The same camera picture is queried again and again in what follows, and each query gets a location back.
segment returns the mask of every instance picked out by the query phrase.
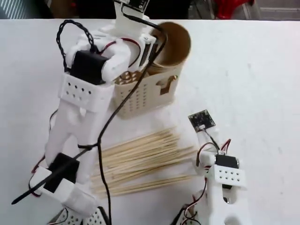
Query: white table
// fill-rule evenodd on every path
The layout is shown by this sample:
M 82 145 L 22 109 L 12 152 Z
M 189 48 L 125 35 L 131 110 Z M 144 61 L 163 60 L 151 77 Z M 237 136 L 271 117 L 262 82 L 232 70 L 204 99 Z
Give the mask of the white table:
M 30 170 L 43 155 L 49 115 L 59 102 L 63 68 L 55 38 L 61 22 L 0 21 L 1 224 L 42 225 L 60 209 L 45 195 L 10 203 L 27 189 Z M 108 23 L 80 22 L 91 30 Z M 253 224 L 299 223 L 300 23 L 179 23 L 189 30 L 193 48 L 176 102 L 130 121 L 116 118 L 104 145 L 167 126 L 167 117 L 190 132 L 187 116 L 208 109 L 218 139 L 232 138 L 230 152 L 243 158 Z M 66 27 L 63 45 L 73 45 L 79 33 Z M 144 121 L 143 127 L 137 121 Z M 184 133 L 195 141 L 189 132 Z M 113 198 L 113 224 L 167 225 L 202 185 L 199 180 Z

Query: robotic arm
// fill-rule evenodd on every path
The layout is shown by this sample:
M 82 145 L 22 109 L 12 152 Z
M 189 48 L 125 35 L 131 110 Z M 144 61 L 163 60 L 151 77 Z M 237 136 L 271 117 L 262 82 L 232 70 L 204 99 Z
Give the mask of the robotic arm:
M 148 2 L 115 1 L 115 24 L 91 32 L 98 54 L 89 52 L 90 42 L 85 36 L 81 36 L 66 54 L 69 73 L 62 74 L 56 122 L 45 147 L 48 168 L 38 167 L 30 180 L 31 187 L 71 160 L 62 153 L 70 136 L 76 137 L 78 146 L 97 143 L 113 97 L 114 79 L 127 71 L 142 70 L 147 64 L 151 52 L 155 51 L 156 38 L 143 33 L 145 25 L 129 20 L 123 12 L 148 20 L 143 14 Z M 90 217 L 99 206 L 98 199 L 90 192 L 90 176 L 96 158 L 97 147 L 93 146 L 80 157 L 80 162 L 73 163 L 38 191 L 57 199 L 83 218 Z

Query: hole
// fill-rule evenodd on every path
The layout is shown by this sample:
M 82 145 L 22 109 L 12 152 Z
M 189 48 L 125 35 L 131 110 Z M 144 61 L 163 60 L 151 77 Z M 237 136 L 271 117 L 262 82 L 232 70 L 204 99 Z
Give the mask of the hole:
M 224 202 L 226 202 L 227 204 L 229 204 L 229 199 L 228 198 L 223 197 L 223 200 L 224 200 Z
M 235 188 L 231 188 L 231 189 L 222 188 L 222 194 L 223 194 L 223 199 L 227 204 L 234 204 L 237 200 Z

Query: circuit board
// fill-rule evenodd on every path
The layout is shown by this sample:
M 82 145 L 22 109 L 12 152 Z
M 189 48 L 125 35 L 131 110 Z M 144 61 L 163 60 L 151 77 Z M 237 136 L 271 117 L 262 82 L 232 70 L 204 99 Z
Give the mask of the circuit board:
M 188 118 L 191 121 L 196 133 L 202 131 L 200 129 L 201 125 L 205 125 L 205 129 L 214 127 L 216 125 L 207 110 L 197 112 L 193 115 L 190 115 Z

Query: pile of skewers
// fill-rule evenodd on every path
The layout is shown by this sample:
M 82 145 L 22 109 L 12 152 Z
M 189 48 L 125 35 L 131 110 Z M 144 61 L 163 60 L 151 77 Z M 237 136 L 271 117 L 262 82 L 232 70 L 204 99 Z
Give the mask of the pile of skewers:
M 127 184 L 185 163 L 194 157 L 197 152 L 194 147 L 179 148 L 179 139 L 180 136 L 174 134 L 174 129 L 170 128 L 104 150 L 104 173 L 111 195 L 125 195 L 189 180 L 192 176 L 179 175 L 164 180 Z M 93 192 L 99 197 L 106 197 L 98 163 L 91 179 Z

